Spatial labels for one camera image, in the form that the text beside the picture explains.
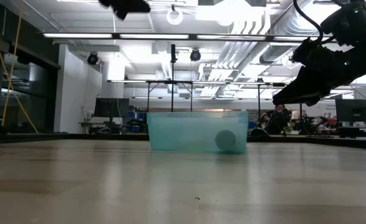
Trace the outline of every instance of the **equipment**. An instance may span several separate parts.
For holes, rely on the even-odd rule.
[[[88,57],[89,65],[98,65],[101,62],[101,59],[97,56],[97,52],[91,52]]]
[[[193,49],[190,59],[192,62],[197,62],[197,61],[201,60],[201,53],[199,52],[198,49]]]
[[[306,103],[312,106],[330,94],[332,89],[366,75],[366,3],[364,0],[350,0],[348,4],[341,4],[341,9],[330,15],[321,26],[300,10],[297,0],[293,3],[296,10],[317,27],[319,38],[304,40],[294,51],[291,61],[304,66],[296,80],[273,97],[273,102],[275,105]],[[333,36],[322,41],[323,32]],[[322,47],[334,39],[340,46],[346,44],[354,48],[342,52]]]
[[[314,119],[320,119],[321,121],[314,125]],[[300,134],[315,135],[318,133],[318,127],[320,127],[322,124],[326,124],[328,119],[322,116],[310,117],[305,114],[302,118],[296,121],[297,124],[295,125],[295,130],[299,131]]]
[[[143,0],[99,0],[105,7],[112,7],[116,16],[124,20],[130,12],[150,12],[150,6]]]
[[[366,122],[366,100],[336,100],[338,121]]]
[[[109,118],[109,126],[112,126],[113,118],[125,118],[129,114],[129,99],[97,98],[94,116]]]

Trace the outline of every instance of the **hanging camera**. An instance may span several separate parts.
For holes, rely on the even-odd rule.
[[[89,65],[98,65],[101,62],[101,59],[97,56],[97,52],[91,52],[88,57]]]
[[[193,49],[190,59],[193,62],[197,62],[197,61],[201,60],[201,53],[199,52],[198,49]]]

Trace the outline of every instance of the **translucent plastic bin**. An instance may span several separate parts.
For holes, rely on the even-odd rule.
[[[248,112],[149,113],[154,151],[246,152]]]

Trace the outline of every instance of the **blue container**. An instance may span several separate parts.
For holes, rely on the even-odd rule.
[[[154,151],[246,152],[248,112],[149,113]]]

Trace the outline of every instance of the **black cable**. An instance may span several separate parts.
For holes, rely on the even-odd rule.
[[[332,42],[336,37],[333,35],[332,37],[324,40],[324,41],[321,41],[321,44],[327,44],[327,43],[330,43]]]
[[[299,4],[297,3],[297,0],[293,0],[293,5],[295,6],[295,9],[297,12],[303,16],[309,23],[311,23],[315,28],[317,28],[319,32],[318,38],[315,40],[318,43],[321,43],[322,39],[324,38],[324,31],[322,30],[321,26],[318,25],[314,20],[312,20],[310,17],[308,17],[299,7]]]
[[[344,6],[344,4],[343,3],[341,3],[339,0],[332,0],[332,2],[334,3],[334,4],[337,4],[338,6],[340,6],[340,7],[343,7]]]

